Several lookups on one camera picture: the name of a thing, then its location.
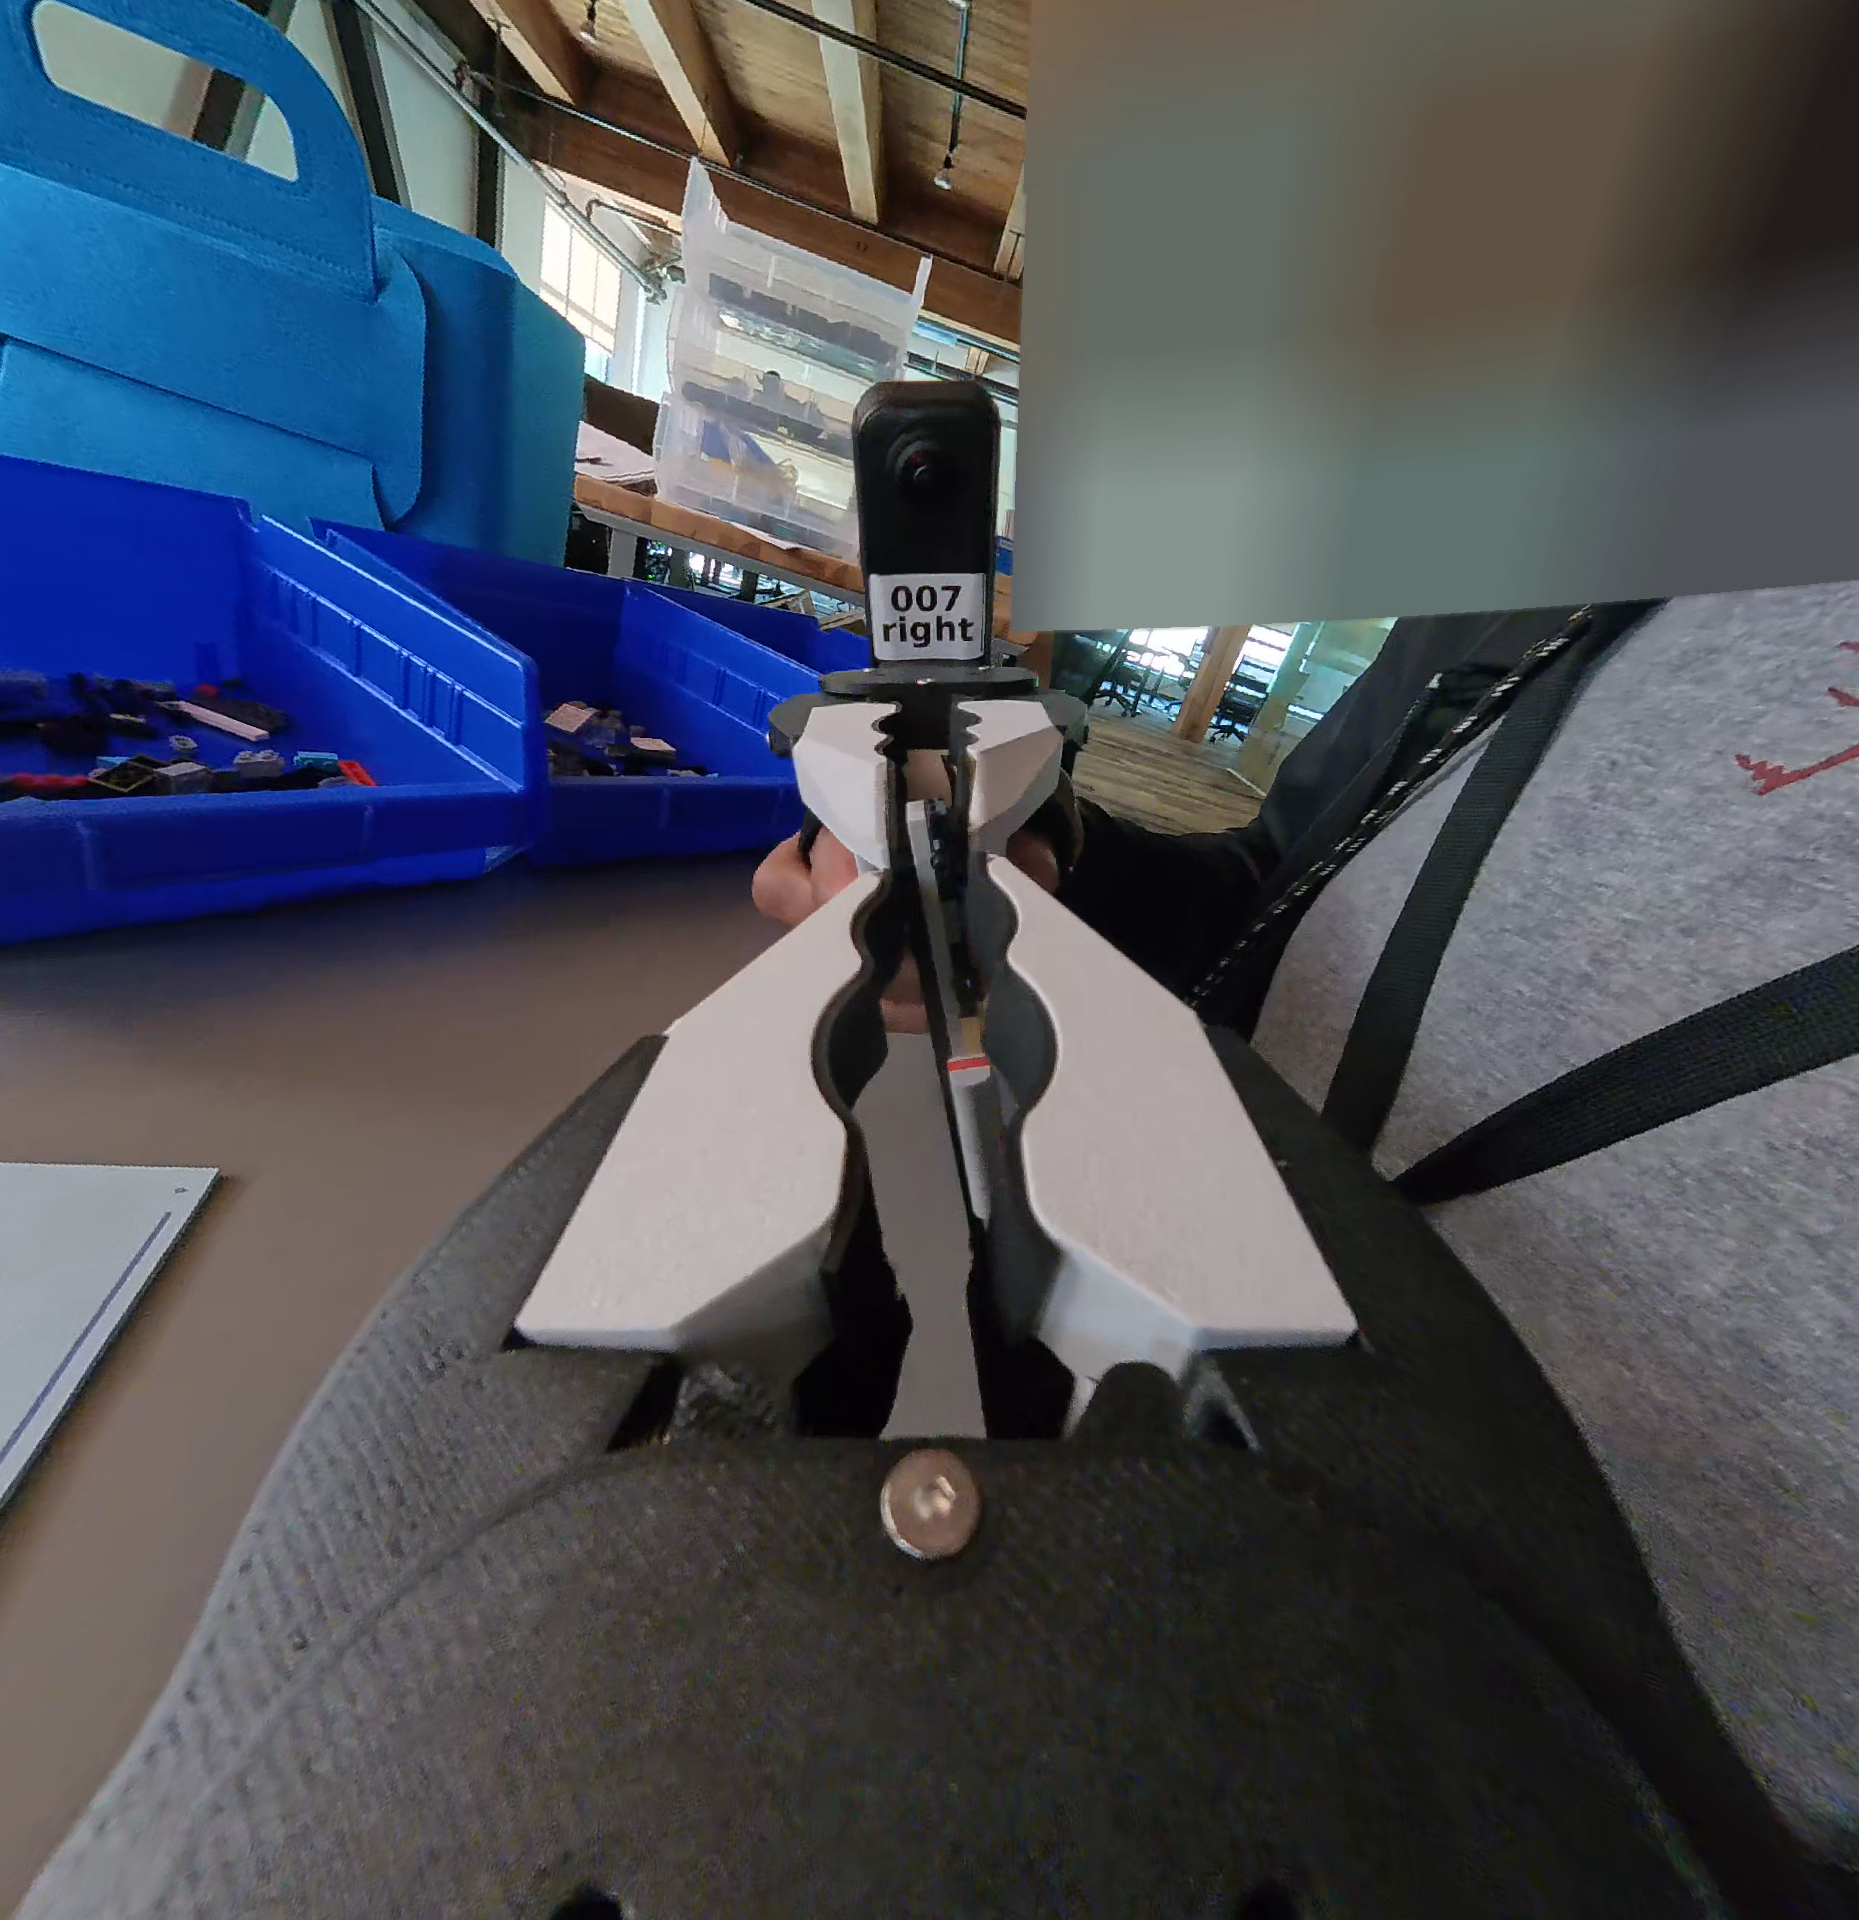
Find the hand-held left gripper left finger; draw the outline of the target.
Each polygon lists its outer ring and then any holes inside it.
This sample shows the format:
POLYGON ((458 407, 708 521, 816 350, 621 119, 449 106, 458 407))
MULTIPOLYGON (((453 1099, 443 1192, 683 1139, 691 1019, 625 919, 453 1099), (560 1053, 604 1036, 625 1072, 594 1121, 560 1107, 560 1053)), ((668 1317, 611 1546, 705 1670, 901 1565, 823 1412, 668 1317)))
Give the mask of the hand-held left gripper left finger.
POLYGON ((604 1352, 821 1352, 821 1261, 850 1124, 816 1040, 866 956, 857 877, 676 1019, 544 1262, 515 1330, 604 1352))

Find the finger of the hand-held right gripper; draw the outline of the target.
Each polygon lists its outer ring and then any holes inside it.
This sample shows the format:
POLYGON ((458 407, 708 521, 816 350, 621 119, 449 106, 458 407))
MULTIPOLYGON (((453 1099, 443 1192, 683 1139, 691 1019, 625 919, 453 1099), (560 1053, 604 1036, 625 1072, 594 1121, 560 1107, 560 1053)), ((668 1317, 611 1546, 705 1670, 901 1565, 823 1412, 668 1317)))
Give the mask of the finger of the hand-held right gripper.
POLYGON ((792 736, 792 768, 805 807, 797 856, 810 865, 830 833, 861 873, 889 873, 897 847, 901 751, 897 703, 814 703, 792 736))
POLYGON ((975 856, 1005 856, 1011 838, 1058 793, 1063 733, 1051 718, 966 718, 957 807, 975 856))

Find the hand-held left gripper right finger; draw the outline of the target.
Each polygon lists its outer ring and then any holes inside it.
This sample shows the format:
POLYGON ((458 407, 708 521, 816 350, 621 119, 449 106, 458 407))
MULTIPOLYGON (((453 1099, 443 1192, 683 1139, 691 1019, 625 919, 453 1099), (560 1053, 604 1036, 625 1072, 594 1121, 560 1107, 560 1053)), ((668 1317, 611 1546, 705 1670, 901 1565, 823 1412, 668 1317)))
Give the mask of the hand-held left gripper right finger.
POLYGON ((1357 1317, 1205 1022, 1011 862, 966 914, 997 1115, 971 1310, 990 1432, 1069 1432, 1113 1370, 1340 1352, 1357 1317))

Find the grey red toy brick model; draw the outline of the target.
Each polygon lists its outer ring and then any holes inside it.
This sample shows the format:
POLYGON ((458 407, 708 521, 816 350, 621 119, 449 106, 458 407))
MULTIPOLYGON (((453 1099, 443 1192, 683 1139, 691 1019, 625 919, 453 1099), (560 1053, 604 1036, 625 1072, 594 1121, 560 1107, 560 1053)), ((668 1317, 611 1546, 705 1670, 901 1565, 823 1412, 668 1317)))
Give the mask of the grey red toy brick model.
POLYGON ((976 1315, 990 1310, 1001 1110, 963 936, 963 884, 951 806, 906 800, 897 818, 892 904, 909 962, 884 997, 915 1003, 922 1029, 892 1033, 900 1063, 878 1072, 861 1104, 878 1226, 911 1315, 885 1428, 893 1441, 988 1432, 988 1337, 976 1315))

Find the person's right forearm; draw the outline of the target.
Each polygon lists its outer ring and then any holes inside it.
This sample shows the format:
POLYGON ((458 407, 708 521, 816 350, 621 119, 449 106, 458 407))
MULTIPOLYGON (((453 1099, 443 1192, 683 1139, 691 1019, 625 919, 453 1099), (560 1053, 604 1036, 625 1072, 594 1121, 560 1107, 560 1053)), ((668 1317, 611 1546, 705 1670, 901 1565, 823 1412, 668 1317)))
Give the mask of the person's right forearm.
POLYGON ((1074 813, 1060 901, 1209 1024, 1245 1036, 1275 975, 1250 930, 1458 718, 1438 690, 1491 614, 1398 621, 1376 663, 1293 749, 1245 829, 1168 833, 1094 803, 1074 813))

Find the grey-brown desk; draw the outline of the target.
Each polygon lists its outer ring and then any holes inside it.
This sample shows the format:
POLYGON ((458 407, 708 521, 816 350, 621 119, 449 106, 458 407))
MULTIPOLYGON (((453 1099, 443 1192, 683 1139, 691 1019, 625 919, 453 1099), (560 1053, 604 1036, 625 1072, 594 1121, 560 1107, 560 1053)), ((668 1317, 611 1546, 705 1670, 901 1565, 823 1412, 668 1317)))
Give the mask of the grey-brown desk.
POLYGON ((0 950, 0 1163, 221 1172, 0 1513, 0 1916, 138 1734, 390 1284, 768 940, 751 859, 725 856, 0 950))

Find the person's right hand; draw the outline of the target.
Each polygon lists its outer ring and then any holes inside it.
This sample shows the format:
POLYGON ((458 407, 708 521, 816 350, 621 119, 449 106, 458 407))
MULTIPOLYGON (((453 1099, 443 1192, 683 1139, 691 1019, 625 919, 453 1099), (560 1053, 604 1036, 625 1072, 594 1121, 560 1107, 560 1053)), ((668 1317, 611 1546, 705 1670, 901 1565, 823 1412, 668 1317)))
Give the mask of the person's right hand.
MULTIPOLYGON (((834 896, 862 877, 857 855, 850 851, 830 829, 805 820, 797 835, 786 838, 756 866, 751 877, 751 901, 761 917, 786 930, 804 925, 834 896)), ((884 1022, 893 1036, 924 1036, 927 1007, 918 958, 904 950, 892 981, 882 997, 884 1022)))

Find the blue plastic bin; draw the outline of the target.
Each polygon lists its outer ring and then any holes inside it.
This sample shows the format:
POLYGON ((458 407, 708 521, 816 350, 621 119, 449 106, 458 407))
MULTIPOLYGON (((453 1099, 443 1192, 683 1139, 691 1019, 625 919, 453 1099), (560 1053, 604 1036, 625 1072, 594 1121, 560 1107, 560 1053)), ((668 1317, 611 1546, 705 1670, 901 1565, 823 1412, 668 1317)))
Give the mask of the blue plastic bin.
POLYGON ((324 523, 321 538, 520 655, 537 866, 771 848, 804 820, 792 763, 770 749, 771 710, 869 663, 866 637, 795 611, 353 526, 324 523), (713 777, 553 778, 542 720, 566 701, 621 710, 713 777))
POLYGON ((532 840, 520 655, 245 503, 0 456, 0 668, 241 681, 377 777, 0 806, 0 947, 482 877, 532 840))

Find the clear plastic organizer box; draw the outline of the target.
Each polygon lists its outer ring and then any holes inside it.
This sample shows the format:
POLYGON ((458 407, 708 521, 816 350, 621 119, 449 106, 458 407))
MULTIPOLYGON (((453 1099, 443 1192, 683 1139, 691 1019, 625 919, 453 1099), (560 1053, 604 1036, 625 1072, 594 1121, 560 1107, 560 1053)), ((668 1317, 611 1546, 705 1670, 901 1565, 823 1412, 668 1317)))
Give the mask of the clear plastic organizer box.
POLYGON ((695 160, 678 265, 655 495, 857 562, 854 411, 871 385, 901 379, 929 262, 897 288, 800 250, 737 222, 695 160))

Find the pile of mixed toy bricks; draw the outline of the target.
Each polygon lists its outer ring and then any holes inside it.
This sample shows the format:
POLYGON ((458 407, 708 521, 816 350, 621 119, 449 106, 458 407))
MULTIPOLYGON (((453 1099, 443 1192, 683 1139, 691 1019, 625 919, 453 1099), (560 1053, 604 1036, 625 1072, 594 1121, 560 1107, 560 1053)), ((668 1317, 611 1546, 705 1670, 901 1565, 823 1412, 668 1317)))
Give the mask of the pile of mixed toy bricks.
POLYGON ((544 755, 557 781, 711 778, 708 763, 621 710, 566 701, 544 711, 544 755))
POLYGON ((357 755, 298 746, 241 681, 179 685, 0 668, 0 806, 373 789, 357 755))

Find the brick instruction booklet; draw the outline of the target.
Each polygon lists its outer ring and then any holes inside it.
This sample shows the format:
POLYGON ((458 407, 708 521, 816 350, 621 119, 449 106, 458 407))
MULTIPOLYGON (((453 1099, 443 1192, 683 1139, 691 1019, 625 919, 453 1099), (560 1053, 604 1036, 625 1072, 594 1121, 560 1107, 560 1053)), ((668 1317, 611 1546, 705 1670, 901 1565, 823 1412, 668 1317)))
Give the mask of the brick instruction booklet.
POLYGON ((0 1163, 0 1513, 219 1185, 215 1167, 0 1163))

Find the teal plastic bin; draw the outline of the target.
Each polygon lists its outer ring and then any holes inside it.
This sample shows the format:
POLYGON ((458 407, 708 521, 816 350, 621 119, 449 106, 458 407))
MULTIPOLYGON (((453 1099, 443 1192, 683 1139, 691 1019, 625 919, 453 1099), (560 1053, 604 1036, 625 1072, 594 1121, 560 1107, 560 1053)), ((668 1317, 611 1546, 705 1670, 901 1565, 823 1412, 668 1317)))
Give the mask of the teal plastic bin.
POLYGON ((278 177, 65 90, 0 2, 0 452, 557 564, 581 335, 505 254, 373 195, 245 6, 72 6, 274 100, 278 177))

